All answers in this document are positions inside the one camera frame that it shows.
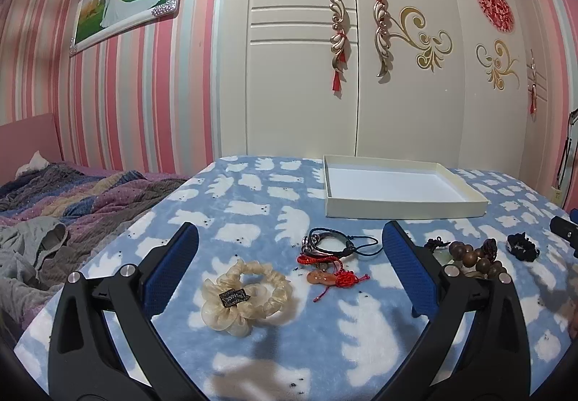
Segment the black hair scrunchie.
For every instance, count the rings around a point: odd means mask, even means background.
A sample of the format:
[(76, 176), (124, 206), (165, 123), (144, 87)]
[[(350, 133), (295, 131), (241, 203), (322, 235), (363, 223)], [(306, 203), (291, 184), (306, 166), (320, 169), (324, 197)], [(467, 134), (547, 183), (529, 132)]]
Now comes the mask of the black hair scrunchie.
[(526, 237), (525, 233), (508, 235), (506, 250), (522, 262), (534, 262), (540, 255), (540, 249)]

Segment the cream organza scrunchie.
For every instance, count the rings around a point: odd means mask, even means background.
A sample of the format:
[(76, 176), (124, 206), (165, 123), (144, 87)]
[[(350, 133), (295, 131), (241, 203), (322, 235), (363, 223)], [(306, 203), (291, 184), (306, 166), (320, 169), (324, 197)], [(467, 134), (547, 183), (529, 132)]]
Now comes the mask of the cream organza scrunchie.
[(283, 274), (269, 263), (238, 259), (214, 281), (201, 286), (204, 303), (201, 318), (216, 332), (245, 337), (253, 323), (276, 315), (290, 302), (293, 288)]

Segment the red knotted cord pendant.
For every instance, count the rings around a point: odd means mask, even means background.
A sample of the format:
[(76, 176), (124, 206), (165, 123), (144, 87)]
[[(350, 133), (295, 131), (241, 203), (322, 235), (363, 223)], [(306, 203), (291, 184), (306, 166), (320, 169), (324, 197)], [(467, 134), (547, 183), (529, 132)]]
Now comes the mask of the red knotted cord pendant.
[(314, 299), (318, 302), (329, 289), (351, 289), (353, 286), (368, 281), (369, 275), (358, 276), (354, 271), (347, 270), (342, 261), (333, 255), (315, 257), (300, 254), (297, 262), (301, 265), (311, 266), (307, 275), (310, 285), (322, 285), (324, 290)]

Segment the grey garment on bed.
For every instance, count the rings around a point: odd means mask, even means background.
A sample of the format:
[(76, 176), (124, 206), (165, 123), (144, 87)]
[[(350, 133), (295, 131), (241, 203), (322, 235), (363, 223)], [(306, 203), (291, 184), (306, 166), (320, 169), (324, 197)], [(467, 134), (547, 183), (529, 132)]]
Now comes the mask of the grey garment on bed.
[(39, 216), (1, 227), (1, 277), (28, 284), (37, 279), (44, 261), (69, 237), (59, 220)]

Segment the purple striped knitted bedspread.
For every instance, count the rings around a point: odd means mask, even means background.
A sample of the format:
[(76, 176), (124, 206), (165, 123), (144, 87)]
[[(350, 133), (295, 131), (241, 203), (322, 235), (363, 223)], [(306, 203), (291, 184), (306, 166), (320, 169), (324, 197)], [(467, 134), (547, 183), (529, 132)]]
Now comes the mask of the purple striped knitted bedspread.
[(14, 344), (64, 285), (66, 277), (185, 183), (173, 174), (138, 171), (87, 174), (52, 163), (1, 187), (1, 227), (53, 217), (69, 232), (66, 243), (25, 284), (1, 277), (1, 335)]

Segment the blue polar bear blanket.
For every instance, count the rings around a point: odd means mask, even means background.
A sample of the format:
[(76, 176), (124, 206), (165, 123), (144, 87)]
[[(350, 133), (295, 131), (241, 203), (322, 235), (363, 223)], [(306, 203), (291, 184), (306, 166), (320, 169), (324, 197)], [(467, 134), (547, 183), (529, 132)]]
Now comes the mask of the blue polar bear blanket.
[[(531, 383), (569, 349), (577, 262), (549, 228), (560, 208), (505, 173), (460, 170), (488, 199), (479, 218), (406, 220), (416, 245), (495, 241), (526, 322)], [(184, 223), (200, 244), (165, 310), (152, 320), (212, 400), (369, 400), (427, 324), (414, 317), (381, 247), (380, 220), (325, 213), (315, 159), (222, 158), (144, 214), (82, 268), (109, 277), (165, 245)]]

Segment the shallow white cardboard box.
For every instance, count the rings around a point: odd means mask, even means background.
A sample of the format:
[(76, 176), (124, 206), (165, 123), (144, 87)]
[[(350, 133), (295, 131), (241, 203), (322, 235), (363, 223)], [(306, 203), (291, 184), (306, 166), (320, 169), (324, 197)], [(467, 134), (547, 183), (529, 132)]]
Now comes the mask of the shallow white cardboard box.
[(332, 218), (436, 220), (481, 217), (489, 201), (436, 162), (325, 155), (325, 214)]

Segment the pink headboard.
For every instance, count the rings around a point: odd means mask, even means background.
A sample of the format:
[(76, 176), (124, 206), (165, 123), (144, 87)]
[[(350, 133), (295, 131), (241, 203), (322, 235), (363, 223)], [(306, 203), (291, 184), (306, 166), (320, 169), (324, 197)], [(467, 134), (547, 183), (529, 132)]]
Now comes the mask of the pink headboard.
[(0, 180), (4, 185), (15, 179), (17, 170), (39, 151), (49, 162), (63, 160), (52, 113), (36, 115), (0, 127)]

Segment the white wardrobe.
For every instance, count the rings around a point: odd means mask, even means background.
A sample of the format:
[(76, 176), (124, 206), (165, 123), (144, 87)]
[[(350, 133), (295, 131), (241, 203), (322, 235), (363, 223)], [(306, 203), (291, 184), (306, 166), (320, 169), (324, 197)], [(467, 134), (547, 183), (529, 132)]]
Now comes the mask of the white wardrobe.
[(217, 155), (325, 154), (555, 178), (556, 0), (217, 0)]

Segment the small red papercut decoration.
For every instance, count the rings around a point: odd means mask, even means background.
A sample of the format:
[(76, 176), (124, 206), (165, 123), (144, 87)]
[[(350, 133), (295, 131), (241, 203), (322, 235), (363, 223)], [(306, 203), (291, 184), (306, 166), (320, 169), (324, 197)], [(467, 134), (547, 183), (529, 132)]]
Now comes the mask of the small red papercut decoration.
[(477, 0), (477, 3), (484, 16), (498, 32), (511, 33), (514, 31), (514, 14), (507, 0)]

